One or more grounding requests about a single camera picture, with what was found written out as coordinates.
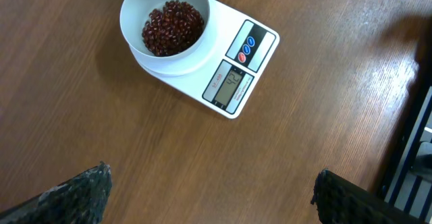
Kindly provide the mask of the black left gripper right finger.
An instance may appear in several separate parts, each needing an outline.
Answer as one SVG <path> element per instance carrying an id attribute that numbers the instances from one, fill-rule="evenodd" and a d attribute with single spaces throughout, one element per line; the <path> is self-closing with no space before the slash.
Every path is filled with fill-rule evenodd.
<path id="1" fill-rule="evenodd" d="M 328 169 L 322 170 L 310 201 L 322 224 L 424 224 Z"/>

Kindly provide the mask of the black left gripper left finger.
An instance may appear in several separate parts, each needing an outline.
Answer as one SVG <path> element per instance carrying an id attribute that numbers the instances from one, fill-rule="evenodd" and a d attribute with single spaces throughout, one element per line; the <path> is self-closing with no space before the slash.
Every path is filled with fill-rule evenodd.
<path id="1" fill-rule="evenodd" d="M 1 212 L 1 222 L 101 223 L 112 186 L 111 168 L 101 162 L 46 192 Z"/>

